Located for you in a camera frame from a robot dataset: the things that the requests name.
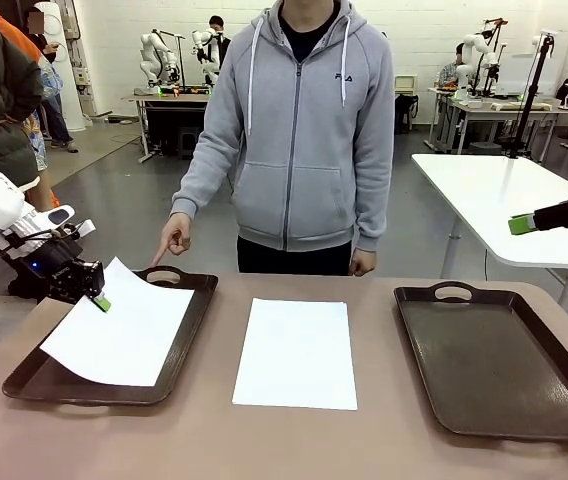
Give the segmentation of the person's left hand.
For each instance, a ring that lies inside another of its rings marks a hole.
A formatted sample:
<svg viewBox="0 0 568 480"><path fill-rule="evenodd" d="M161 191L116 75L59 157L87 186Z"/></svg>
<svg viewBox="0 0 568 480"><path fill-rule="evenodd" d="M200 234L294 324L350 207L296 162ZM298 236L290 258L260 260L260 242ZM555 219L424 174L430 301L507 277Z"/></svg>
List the person's left hand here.
<svg viewBox="0 0 568 480"><path fill-rule="evenodd" d="M356 248L349 267L349 275L362 277L375 270L377 266L377 253Z"/></svg>

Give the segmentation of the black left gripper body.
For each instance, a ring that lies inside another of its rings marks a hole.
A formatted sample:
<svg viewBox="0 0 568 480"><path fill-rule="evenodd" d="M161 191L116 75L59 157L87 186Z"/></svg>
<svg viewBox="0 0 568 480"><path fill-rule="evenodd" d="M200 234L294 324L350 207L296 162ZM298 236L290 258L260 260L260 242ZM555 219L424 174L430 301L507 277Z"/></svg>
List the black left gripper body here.
<svg viewBox="0 0 568 480"><path fill-rule="evenodd" d="M83 297L98 297L105 284L103 264L82 260L81 252L71 238L44 240L16 259L16 295L37 302L52 298L69 304Z"/></svg>

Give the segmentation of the person's right hand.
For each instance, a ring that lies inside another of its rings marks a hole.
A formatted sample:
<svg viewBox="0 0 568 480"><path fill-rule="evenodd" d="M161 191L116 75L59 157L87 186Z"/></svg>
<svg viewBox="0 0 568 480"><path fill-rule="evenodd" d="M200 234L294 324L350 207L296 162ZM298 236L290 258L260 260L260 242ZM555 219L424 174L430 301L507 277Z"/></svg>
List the person's right hand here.
<svg viewBox="0 0 568 480"><path fill-rule="evenodd" d="M191 218L184 213L172 214L165 224L159 240L158 250L151 262L152 267L159 265L166 253L179 256L191 246Z"/></svg>

